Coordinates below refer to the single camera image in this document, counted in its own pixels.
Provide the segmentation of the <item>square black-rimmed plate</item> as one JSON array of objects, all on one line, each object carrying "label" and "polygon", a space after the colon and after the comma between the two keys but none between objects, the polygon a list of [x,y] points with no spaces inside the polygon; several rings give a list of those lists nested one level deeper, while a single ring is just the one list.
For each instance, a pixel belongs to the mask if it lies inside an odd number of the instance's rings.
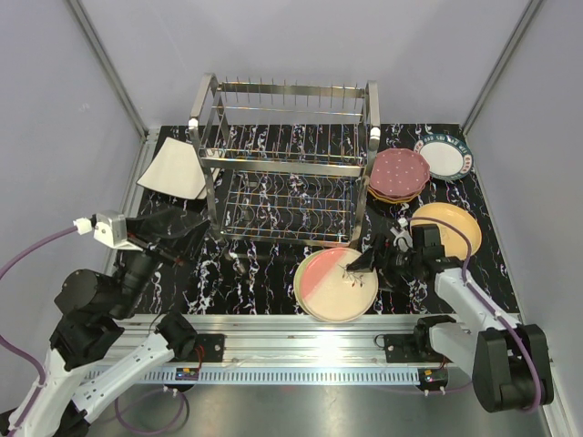
[{"label": "square black-rimmed plate", "polygon": [[167,137],[137,184],[176,198],[196,199],[206,187],[195,148]]}]

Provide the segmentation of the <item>yellow dotted plate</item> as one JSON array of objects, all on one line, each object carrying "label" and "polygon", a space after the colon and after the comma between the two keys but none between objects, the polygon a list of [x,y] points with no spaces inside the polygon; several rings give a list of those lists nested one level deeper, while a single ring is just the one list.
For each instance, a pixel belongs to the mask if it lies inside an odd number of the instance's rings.
[{"label": "yellow dotted plate", "polygon": [[409,203],[413,200],[415,200],[416,198],[418,198],[421,194],[421,191],[415,192],[413,194],[411,194],[410,196],[405,196],[405,197],[389,197],[386,196],[385,194],[382,194],[378,191],[375,191],[372,188],[368,188],[368,193],[376,200],[379,200],[383,203],[386,204],[403,204],[403,203]]}]

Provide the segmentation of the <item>beige tan round plate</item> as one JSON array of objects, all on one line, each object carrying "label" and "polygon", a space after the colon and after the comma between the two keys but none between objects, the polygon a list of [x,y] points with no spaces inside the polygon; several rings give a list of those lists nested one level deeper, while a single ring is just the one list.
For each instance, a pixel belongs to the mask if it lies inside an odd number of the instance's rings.
[{"label": "beige tan round plate", "polygon": [[471,244],[471,254],[475,255],[477,253],[482,243],[481,228],[468,212],[453,204],[435,202],[423,205],[414,212],[411,225],[437,225],[440,230],[442,245],[445,247],[445,255],[447,257],[465,259],[467,245],[464,239],[457,232],[443,225],[442,222],[463,233]]}]

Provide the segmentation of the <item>pink dotted plate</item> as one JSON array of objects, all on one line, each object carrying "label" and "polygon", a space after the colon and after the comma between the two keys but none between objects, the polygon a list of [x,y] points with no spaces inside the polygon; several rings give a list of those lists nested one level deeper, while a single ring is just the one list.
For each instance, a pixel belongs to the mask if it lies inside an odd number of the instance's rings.
[{"label": "pink dotted plate", "polygon": [[407,198],[421,191],[430,178],[430,167],[407,148],[388,148],[377,154],[370,187],[388,198]]}]

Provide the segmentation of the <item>teal-rimmed lettered plate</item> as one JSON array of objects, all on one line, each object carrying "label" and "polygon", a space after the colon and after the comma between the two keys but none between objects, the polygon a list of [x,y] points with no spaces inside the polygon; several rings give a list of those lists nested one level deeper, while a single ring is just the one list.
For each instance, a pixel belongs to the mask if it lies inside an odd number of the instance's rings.
[{"label": "teal-rimmed lettered plate", "polygon": [[415,143],[414,152],[425,159],[431,177],[439,180],[459,180],[474,167],[474,156],[467,144],[448,134],[422,137]]}]

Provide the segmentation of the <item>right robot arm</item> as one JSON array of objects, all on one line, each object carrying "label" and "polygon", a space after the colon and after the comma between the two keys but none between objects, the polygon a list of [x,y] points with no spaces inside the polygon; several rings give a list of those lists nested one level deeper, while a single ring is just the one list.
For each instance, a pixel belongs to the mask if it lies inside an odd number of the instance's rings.
[{"label": "right robot arm", "polygon": [[414,327],[413,351],[422,361],[442,356],[471,380],[487,412],[533,412],[555,399],[547,336],[536,324],[510,316],[472,278],[468,259],[448,257],[441,241],[445,222],[412,218],[412,243],[379,234],[346,272],[414,274],[455,312],[430,316]]}]

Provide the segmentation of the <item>stainless steel dish rack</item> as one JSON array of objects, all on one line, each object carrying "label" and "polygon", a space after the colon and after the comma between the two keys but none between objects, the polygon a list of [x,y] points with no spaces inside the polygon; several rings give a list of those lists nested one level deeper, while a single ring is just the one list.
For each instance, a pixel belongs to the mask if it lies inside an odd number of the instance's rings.
[{"label": "stainless steel dish rack", "polygon": [[379,87],[201,79],[189,138],[219,239],[354,247],[381,139]]}]

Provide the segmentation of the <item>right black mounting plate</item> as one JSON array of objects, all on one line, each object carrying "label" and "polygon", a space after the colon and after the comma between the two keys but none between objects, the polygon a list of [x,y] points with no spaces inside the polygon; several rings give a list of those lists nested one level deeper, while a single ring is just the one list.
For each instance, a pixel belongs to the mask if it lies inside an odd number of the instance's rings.
[{"label": "right black mounting plate", "polygon": [[384,352],[388,363],[449,363],[444,355],[434,351],[426,341],[413,334],[384,334]]}]

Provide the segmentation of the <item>black mounting plate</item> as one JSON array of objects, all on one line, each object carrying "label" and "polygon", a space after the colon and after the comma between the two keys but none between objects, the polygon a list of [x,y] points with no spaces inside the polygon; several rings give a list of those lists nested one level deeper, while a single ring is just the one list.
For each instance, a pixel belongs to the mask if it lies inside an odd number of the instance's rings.
[{"label": "black mounting plate", "polygon": [[388,363],[449,363],[444,355],[434,351],[426,341],[413,334],[384,334],[384,352]]},{"label": "black mounting plate", "polygon": [[200,333],[195,342],[195,348],[185,362],[197,362],[201,356],[204,363],[220,363],[223,361],[226,336],[222,333]]}]

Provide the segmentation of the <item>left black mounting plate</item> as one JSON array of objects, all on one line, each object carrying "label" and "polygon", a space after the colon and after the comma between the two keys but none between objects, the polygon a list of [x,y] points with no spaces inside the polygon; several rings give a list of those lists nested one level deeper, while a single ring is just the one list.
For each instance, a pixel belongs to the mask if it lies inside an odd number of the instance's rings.
[{"label": "left black mounting plate", "polygon": [[197,362],[201,356],[204,363],[220,363],[223,361],[226,336],[222,333],[200,333],[195,342],[195,348],[185,362]]}]

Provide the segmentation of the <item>right small circuit board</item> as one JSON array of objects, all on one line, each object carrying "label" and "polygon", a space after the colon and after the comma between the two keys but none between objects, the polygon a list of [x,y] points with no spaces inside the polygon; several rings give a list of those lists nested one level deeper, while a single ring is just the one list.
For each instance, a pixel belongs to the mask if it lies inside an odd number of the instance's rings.
[{"label": "right small circuit board", "polygon": [[438,390],[445,387],[449,381],[449,372],[446,367],[434,369],[421,369],[419,371],[419,381],[422,387],[427,390]]}]

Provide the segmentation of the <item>left small circuit board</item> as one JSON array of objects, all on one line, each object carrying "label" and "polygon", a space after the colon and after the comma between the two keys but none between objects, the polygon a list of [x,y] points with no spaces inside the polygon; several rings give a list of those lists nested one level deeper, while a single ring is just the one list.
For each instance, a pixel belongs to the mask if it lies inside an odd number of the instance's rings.
[{"label": "left small circuit board", "polygon": [[175,381],[197,381],[199,369],[191,367],[178,367],[175,372]]}]

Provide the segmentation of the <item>left aluminium frame post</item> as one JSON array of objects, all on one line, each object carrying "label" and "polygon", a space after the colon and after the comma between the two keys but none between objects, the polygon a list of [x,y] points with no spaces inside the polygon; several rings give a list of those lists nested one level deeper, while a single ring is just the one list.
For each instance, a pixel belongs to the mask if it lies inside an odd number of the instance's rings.
[{"label": "left aluminium frame post", "polygon": [[79,0],[65,0],[64,3],[69,13],[72,15],[72,18],[77,23],[81,34],[88,43],[93,56],[97,60],[97,63],[105,75],[118,103],[122,106],[130,124],[137,132],[140,141],[145,142],[148,138],[150,129],[139,114],[138,108],[133,103],[127,87],[124,85],[117,69],[115,68],[88,11],[83,5],[83,2]]}]

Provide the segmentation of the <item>aluminium frame post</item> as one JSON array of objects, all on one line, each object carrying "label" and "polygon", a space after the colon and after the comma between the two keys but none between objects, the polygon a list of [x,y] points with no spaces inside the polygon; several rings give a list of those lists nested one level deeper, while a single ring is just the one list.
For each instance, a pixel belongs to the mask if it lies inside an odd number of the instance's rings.
[{"label": "aluminium frame post", "polygon": [[487,100],[505,73],[507,66],[545,3],[545,0],[529,0],[527,2],[491,68],[485,83],[482,85],[474,104],[471,106],[464,123],[461,125],[465,137],[468,137],[472,127],[484,109]]},{"label": "aluminium frame post", "polygon": [[69,13],[72,15],[72,18],[77,23],[81,34],[88,43],[93,56],[97,60],[97,63],[105,75],[118,103],[122,106],[130,124],[137,132],[140,141],[145,142],[148,138],[150,129],[139,114],[138,108],[133,103],[127,87],[124,85],[117,69],[115,68],[88,11],[83,5],[83,2],[79,0],[65,0],[64,3]]}]

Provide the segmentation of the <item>right aluminium frame post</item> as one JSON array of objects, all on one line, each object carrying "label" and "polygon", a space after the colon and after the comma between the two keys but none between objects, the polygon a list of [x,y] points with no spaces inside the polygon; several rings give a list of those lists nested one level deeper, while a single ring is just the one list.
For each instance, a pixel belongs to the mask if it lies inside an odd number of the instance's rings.
[{"label": "right aluminium frame post", "polygon": [[461,125],[465,137],[468,137],[472,127],[484,109],[487,100],[505,73],[507,66],[545,3],[545,0],[529,0],[527,2],[491,68],[485,83],[482,85],[474,104],[471,106],[464,123]]}]

